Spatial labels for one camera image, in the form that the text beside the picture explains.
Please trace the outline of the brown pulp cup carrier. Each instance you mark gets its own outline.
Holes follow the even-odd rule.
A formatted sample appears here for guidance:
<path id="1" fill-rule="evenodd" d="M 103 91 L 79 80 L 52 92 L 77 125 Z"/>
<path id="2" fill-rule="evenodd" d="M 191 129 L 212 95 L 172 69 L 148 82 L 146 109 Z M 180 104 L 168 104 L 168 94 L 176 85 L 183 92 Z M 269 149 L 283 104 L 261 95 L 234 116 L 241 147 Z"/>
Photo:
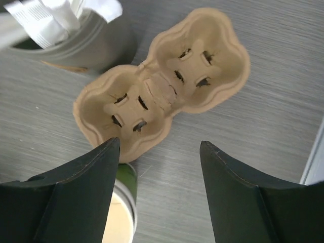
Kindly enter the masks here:
<path id="1" fill-rule="evenodd" d="M 97 147 L 120 139 L 121 163 L 160 143 L 180 112 L 203 113 L 235 95 L 250 57 L 230 19 L 198 8 L 152 41 L 139 65 L 118 65 L 81 91 L 73 106 L 79 129 Z"/>

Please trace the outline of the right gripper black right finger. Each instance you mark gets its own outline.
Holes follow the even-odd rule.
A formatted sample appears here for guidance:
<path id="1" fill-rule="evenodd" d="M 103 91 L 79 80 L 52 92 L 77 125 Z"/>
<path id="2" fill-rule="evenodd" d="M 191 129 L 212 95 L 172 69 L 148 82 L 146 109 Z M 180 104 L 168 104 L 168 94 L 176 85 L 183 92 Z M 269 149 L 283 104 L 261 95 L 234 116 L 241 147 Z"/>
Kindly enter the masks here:
<path id="1" fill-rule="evenodd" d="M 216 242 L 323 242 L 323 183 L 261 172 L 209 141 L 200 163 Z"/>

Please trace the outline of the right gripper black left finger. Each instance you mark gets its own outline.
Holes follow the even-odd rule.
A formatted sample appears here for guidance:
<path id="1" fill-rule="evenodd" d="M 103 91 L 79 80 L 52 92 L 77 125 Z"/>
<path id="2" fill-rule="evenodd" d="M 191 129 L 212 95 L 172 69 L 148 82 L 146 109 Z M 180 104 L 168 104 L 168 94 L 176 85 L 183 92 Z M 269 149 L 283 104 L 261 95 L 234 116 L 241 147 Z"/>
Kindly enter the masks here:
<path id="1" fill-rule="evenodd" d="M 1 184 L 1 242 L 101 242 L 120 155 L 111 138 L 27 181 Z"/>

